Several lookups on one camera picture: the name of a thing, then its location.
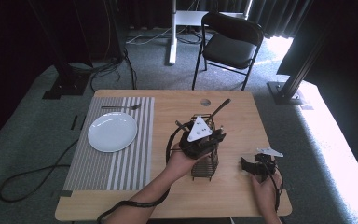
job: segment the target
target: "chair seat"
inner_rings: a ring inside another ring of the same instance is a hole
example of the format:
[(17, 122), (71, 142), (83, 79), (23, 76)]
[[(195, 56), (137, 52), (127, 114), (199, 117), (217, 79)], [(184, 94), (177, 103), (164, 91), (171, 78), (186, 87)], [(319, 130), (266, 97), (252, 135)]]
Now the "chair seat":
[(245, 69), (251, 64), (255, 50), (256, 46), (251, 43), (216, 34), (205, 46), (202, 55), (208, 61)]

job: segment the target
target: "white plate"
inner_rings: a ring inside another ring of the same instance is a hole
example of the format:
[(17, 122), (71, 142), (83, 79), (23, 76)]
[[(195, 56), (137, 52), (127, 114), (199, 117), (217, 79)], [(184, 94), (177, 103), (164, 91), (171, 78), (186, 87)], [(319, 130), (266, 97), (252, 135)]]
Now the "white plate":
[(138, 131), (128, 114), (112, 112), (94, 120), (89, 127), (89, 143), (101, 152), (115, 152), (127, 147)]

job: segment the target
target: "black base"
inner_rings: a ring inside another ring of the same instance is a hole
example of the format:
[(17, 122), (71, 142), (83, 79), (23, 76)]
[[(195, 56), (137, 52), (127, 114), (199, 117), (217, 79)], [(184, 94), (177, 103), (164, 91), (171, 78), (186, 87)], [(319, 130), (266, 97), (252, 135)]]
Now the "black base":
[(275, 104), (277, 105), (302, 105), (303, 109), (312, 109), (312, 105), (307, 102), (301, 90), (298, 90), (291, 99), (283, 98), (280, 95), (285, 82), (268, 82), (269, 90), (274, 97)]
[(60, 77), (57, 77), (54, 85), (50, 91), (46, 91), (42, 99), (44, 100), (59, 100), (62, 95), (83, 95), (84, 90), (89, 83), (91, 73), (77, 75), (73, 85), (63, 86)]

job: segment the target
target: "striped placemat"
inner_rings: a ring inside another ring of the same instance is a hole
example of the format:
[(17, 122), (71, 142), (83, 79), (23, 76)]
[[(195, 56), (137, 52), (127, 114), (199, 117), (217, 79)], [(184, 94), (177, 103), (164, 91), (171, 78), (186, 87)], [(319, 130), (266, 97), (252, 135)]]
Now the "striped placemat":
[[(101, 109), (103, 105), (137, 105), (136, 110)], [(138, 125), (133, 142), (118, 152), (100, 152), (88, 139), (89, 127), (103, 114), (120, 111), (132, 116)], [(137, 190), (150, 181), (152, 151), (153, 97), (94, 97), (89, 106), (76, 152), (63, 190)]]

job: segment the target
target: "floor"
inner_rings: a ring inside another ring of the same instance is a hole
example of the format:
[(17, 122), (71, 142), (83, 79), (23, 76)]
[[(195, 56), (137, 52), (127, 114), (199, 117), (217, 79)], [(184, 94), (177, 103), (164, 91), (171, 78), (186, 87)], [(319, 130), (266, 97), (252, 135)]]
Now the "floor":
[[(285, 220), (287, 223), (358, 223), (358, 163), (318, 87), (309, 82), (301, 85), (300, 90), (310, 100), (312, 110), (276, 105), (269, 93), (268, 81), (287, 79), (276, 76), (283, 54), (273, 50), (285, 41), (274, 43), (273, 40), (263, 44), (246, 90), (254, 95), (271, 146), (285, 155), (279, 163), (294, 208)], [(168, 39), (142, 42), (140, 39), (135, 41), (136, 45), (127, 45), (133, 69), (137, 71), (138, 89), (189, 90), (198, 47), (179, 43), (177, 63), (168, 66)], [(94, 78), (93, 88), (131, 89), (129, 73), (128, 65), (123, 63), (117, 71)], [(237, 90), (241, 86), (242, 77), (222, 79), (219, 76), (222, 73), (225, 71), (219, 69), (200, 73), (202, 85), (198, 89)], [(57, 72), (51, 67), (42, 73), (1, 130), (0, 186), (11, 175), (52, 164), (82, 132), (81, 128), (71, 129), (71, 126), (74, 116), (87, 115), (93, 91), (87, 88), (83, 96), (63, 96), (59, 101), (41, 100), (56, 77)], [(73, 153), (70, 150), (62, 163), (70, 163)], [(30, 175), (14, 182), (5, 195), (22, 195), (43, 176)], [(42, 189), (26, 200), (0, 201), (0, 223), (61, 223), (54, 218), (54, 211), (65, 178), (64, 170), (54, 171)], [(233, 221), (263, 223), (260, 217), (234, 217)]]

